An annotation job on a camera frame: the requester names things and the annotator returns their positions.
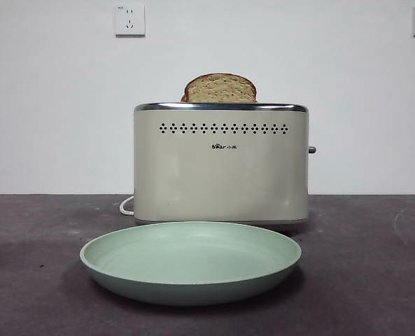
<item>green plate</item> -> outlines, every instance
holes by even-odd
[[[215,305],[275,287],[300,246],[274,231],[219,222],[131,227],[88,242],[80,259],[94,280],[127,298],[159,305]]]

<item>table surface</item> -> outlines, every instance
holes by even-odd
[[[0,195],[0,335],[415,335],[415,195],[310,196],[293,273],[241,302],[165,307],[95,283],[84,243],[124,195]]]

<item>slice of bread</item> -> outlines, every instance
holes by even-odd
[[[257,89],[249,79],[232,73],[209,73],[185,87],[182,102],[256,102]]]

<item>bread crust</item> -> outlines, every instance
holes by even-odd
[[[257,98],[257,88],[255,87],[255,85],[249,79],[247,79],[243,76],[236,75],[234,73],[215,72],[215,73],[206,73],[205,75],[198,76],[195,79],[192,79],[190,82],[188,82],[188,84],[185,86],[185,89],[184,89],[184,95],[181,97],[181,102],[188,102],[189,101],[190,97],[189,97],[189,94],[188,94],[188,89],[195,81],[198,81],[201,78],[206,78],[206,77],[209,77],[209,76],[212,76],[212,75],[228,75],[228,76],[235,76],[235,77],[239,77],[241,79],[244,79],[251,87],[254,101],[255,102],[257,101],[256,100],[256,98]]]

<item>toaster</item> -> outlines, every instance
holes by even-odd
[[[134,109],[136,222],[257,226],[308,217],[309,112],[294,104],[153,103]],[[134,198],[134,211],[124,209]]]

